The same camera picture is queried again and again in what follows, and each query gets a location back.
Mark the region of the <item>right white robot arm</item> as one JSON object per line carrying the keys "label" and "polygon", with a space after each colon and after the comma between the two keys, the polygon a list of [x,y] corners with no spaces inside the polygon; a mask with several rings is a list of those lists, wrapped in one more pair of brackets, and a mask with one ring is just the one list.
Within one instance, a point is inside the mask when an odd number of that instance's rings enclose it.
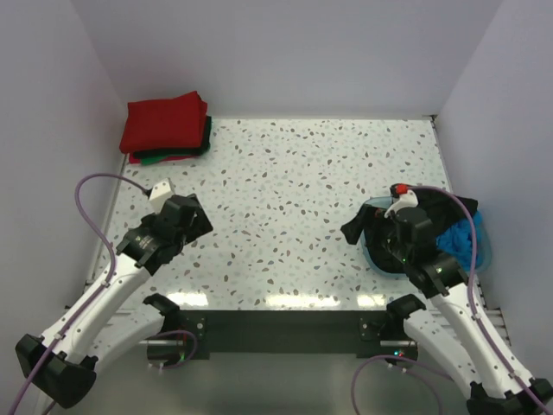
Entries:
{"label": "right white robot arm", "polygon": [[506,346],[457,259],[435,245],[432,222],[419,207],[385,214],[377,209],[366,244],[384,250],[441,313],[434,322],[414,295],[389,303],[387,334],[407,336],[433,355],[460,388],[471,414],[544,414],[552,385],[531,374]]}

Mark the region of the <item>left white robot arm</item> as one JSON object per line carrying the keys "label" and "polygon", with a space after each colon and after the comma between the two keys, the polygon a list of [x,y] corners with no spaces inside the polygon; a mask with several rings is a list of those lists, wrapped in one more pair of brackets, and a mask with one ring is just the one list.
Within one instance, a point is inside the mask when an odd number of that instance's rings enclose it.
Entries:
{"label": "left white robot arm", "polygon": [[195,194],[150,198],[156,208],[110,250],[102,278],[40,336],[25,335],[16,356],[26,381],[64,409],[77,405],[91,390],[101,356],[92,344],[126,299],[183,247],[210,233],[213,226]]}

